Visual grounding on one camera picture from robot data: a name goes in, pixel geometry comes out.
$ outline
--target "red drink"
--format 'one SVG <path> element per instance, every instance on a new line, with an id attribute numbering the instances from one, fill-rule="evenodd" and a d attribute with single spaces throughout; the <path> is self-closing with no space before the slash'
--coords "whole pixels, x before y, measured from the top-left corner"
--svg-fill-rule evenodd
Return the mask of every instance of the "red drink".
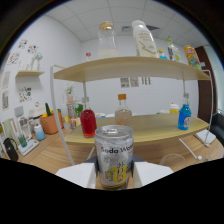
<path id="1" fill-rule="evenodd" d="M 97 126 L 95 113 L 89 108 L 88 101 L 88 97 L 83 98 L 84 110 L 80 114 L 80 120 L 84 137 L 91 138 L 94 137 Z"/>

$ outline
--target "ceiling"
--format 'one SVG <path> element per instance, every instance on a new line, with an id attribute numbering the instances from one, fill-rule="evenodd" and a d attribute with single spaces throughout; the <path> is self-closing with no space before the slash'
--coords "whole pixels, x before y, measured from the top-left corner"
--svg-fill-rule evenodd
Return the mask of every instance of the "ceiling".
<path id="1" fill-rule="evenodd" d="M 209 45 L 190 21 L 152 0 L 72 0 L 45 15 L 62 23 L 81 42 L 98 38 L 98 27 L 103 21 L 113 22 L 117 36 L 132 36 L 132 28 L 125 32 L 122 27 L 142 20 L 146 25 L 160 28 L 151 31 L 155 38 L 165 40 L 170 36 L 174 44 L 195 48 Z"/>

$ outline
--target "wooden door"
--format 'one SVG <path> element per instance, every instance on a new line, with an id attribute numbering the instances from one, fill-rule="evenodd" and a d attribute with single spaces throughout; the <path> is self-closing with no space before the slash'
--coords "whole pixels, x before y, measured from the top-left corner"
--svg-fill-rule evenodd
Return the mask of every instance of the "wooden door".
<path id="1" fill-rule="evenodd" d="M 217 106 L 217 95 L 216 95 L 216 84 L 214 79 L 214 73 L 212 70 L 211 63 L 207 56 L 207 53 L 204 47 L 195 48 L 199 61 L 205 63 L 205 66 L 202 67 L 202 70 L 210 70 L 213 83 L 213 113 L 216 112 Z M 212 90 L 210 81 L 198 81 L 198 92 L 199 92 L 199 106 L 198 106 L 198 118 L 203 121 L 210 122 L 211 116 L 211 107 L 212 107 Z"/>

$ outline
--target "wall shelf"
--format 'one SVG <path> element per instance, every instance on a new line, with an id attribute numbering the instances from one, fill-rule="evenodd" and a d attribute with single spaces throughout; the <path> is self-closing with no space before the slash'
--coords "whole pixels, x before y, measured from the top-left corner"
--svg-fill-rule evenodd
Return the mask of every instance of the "wall shelf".
<path id="1" fill-rule="evenodd" d="M 182 138 L 193 135 L 208 128 L 209 124 L 192 116 L 188 130 L 182 131 L 177 128 L 179 113 L 176 114 L 155 114 L 133 116 L 134 145 L 148 145 L 155 141 L 167 140 L 170 138 Z M 114 125 L 115 118 L 97 118 L 97 128 L 105 125 Z M 71 145 L 94 146 L 94 138 L 85 138 L 81 125 L 69 134 L 65 141 Z"/>
<path id="2" fill-rule="evenodd" d="M 19 70 L 16 77 L 36 77 L 44 74 L 44 71 Z"/>
<path id="3" fill-rule="evenodd" d="M 189 65 L 150 57 L 106 58 L 74 65 L 54 73 L 54 79 L 81 83 L 142 76 L 178 80 L 210 80 L 207 74 Z"/>

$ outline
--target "orange pot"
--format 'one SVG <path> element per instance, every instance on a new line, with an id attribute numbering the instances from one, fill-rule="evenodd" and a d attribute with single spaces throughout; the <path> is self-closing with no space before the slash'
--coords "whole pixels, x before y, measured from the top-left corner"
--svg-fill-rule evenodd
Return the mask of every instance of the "orange pot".
<path id="1" fill-rule="evenodd" d="M 58 113 L 61 128 L 63 128 L 61 112 Z M 45 134 L 55 134 L 58 132 L 54 115 L 48 117 L 40 117 L 40 122 Z"/>

